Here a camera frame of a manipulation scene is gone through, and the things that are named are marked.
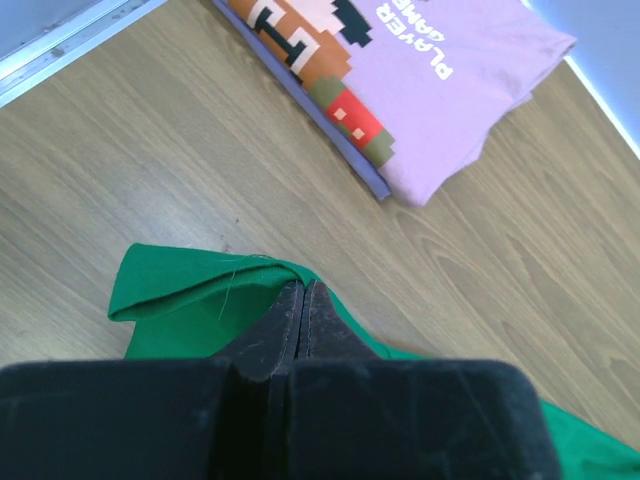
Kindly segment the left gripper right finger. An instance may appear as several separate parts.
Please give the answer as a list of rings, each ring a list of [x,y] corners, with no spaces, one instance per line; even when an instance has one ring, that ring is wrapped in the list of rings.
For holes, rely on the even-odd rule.
[[[379,360],[338,314],[328,287],[313,281],[305,290],[297,347],[298,360]]]

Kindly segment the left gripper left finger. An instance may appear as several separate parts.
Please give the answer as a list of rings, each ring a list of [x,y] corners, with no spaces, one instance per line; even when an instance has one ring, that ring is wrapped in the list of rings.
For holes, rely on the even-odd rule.
[[[247,380],[287,373],[298,349],[304,296],[301,282],[287,283],[268,311],[214,357],[230,360]]]

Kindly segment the green t-shirt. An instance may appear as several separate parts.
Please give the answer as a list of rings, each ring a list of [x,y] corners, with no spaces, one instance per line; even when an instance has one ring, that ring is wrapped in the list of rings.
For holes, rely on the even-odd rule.
[[[116,275],[108,317],[135,324],[128,359],[205,357],[252,326],[287,283],[318,278],[268,256],[134,244]],[[549,402],[541,406],[563,478],[638,478],[638,451]]]

